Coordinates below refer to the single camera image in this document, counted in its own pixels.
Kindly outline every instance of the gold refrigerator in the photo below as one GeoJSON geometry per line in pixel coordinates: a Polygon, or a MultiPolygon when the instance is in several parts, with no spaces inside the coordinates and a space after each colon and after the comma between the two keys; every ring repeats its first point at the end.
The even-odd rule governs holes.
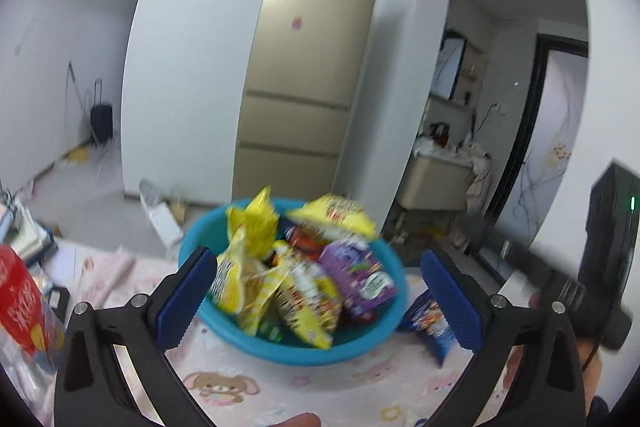
{"type": "Polygon", "coordinates": [[[331,190],[375,0],[263,0],[238,124],[233,197],[331,190]]]}

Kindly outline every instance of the pink tablecloth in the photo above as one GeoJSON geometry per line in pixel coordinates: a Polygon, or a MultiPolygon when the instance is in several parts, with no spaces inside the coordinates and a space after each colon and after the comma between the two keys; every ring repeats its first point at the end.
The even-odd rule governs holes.
{"type": "MultiPolygon", "coordinates": [[[[175,271],[169,262],[121,251],[81,262],[76,301],[97,307],[121,306],[135,293],[151,293],[164,275],[175,271]]],[[[407,280],[413,299],[425,286],[417,276],[407,280]]],[[[126,351],[118,349],[118,355],[141,410],[158,420],[126,351]]],[[[243,353],[196,318],[167,357],[220,427],[264,427],[302,412],[316,413],[326,427],[400,427],[405,417],[426,418],[435,411],[471,353],[456,346],[444,367],[438,367],[415,335],[395,333],[359,359],[326,367],[289,367],[243,353]]],[[[479,421],[495,415],[503,399],[499,383],[479,421]]]]}

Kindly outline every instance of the red snack package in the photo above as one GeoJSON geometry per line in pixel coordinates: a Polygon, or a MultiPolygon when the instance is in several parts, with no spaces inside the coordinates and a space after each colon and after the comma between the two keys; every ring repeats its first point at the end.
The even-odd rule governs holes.
{"type": "Polygon", "coordinates": [[[43,368],[58,366],[65,328],[7,245],[0,245],[0,323],[43,368]]]}
{"type": "Polygon", "coordinates": [[[300,252],[312,261],[317,261],[329,244],[321,237],[300,227],[289,227],[284,232],[284,237],[292,247],[297,248],[300,252]]]}

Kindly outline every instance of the metal screw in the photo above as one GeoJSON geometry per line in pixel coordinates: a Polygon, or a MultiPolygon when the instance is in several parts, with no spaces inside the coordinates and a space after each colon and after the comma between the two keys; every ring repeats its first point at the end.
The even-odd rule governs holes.
{"type": "Polygon", "coordinates": [[[562,313],[564,313],[565,307],[564,307],[564,304],[562,304],[562,302],[553,301],[551,303],[551,309],[553,311],[555,311],[556,313],[558,313],[558,314],[562,314],[562,313]]]}
{"type": "Polygon", "coordinates": [[[143,293],[139,293],[138,295],[133,295],[133,297],[131,298],[131,305],[134,308],[142,308],[142,306],[146,304],[146,301],[148,300],[148,298],[149,297],[143,293]]]}
{"type": "Polygon", "coordinates": [[[491,295],[491,298],[489,300],[492,306],[495,308],[506,308],[507,304],[509,304],[507,297],[505,297],[504,295],[491,295]]]}
{"type": "Polygon", "coordinates": [[[78,302],[78,304],[76,304],[74,306],[74,313],[76,315],[82,315],[85,311],[87,311],[89,309],[89,304],[87,304],[86,302],[78,302]]]}

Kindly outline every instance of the yellow snack bag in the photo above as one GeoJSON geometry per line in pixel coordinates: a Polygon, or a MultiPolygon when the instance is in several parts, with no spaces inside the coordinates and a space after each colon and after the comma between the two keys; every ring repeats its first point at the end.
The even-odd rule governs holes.
{"type": "Polygon", "coordinates": [[[270,201],[271,187],[263,188],[246,208],[230,206],[226,210],[226,233],[229,241],[238,229],[246,234],[246,254],[264,261],[276,239],[278,214],[270,201]]]}
{"type": "Polygon", "coordinates": [[[378,238],[376,224],[357,201],[351,201],[334,194],[326,194],[302,208],[287,213],[296,222],[310,221],[318,225],[339,227],[358,233],[373,241],[378,238]]]}
{"type": "Polygon", "coordinates": [[[250,278],[258,280],[259,283],[255,298],[247,299],[247,304],[237,317],[238,326],[244,333],[252,337],[256,335],[271,299],[288,273],[289,269],[286,266],[276,266],[250,278]]]}
{"type": "Polygon", "coordinates": [[[306,304],[296,286],[295,278],[289,274],[276,292],[278,313],[287,326],[302,341],[319,349],[330,349],[334,339],[322,328],[316,312],[306,304]]]}
{"type": "Polygon", "coordinates": [[[218,256],[218,272],[209,289],[209,296],[220,310],[237,315],[244,308],[246,292],[242,280],[244,270],[244,229],[231,238],[228,248],[218,256]]]}
{"type": "Polygon", "coordinates": [[[342,299],[334,281],[320,264],[297,254],[285,241],[276,241],[273,250],[275,264],[289,267],[305,304],[316,313],[322,328],[333,333],[342,309],[342,299]]]}

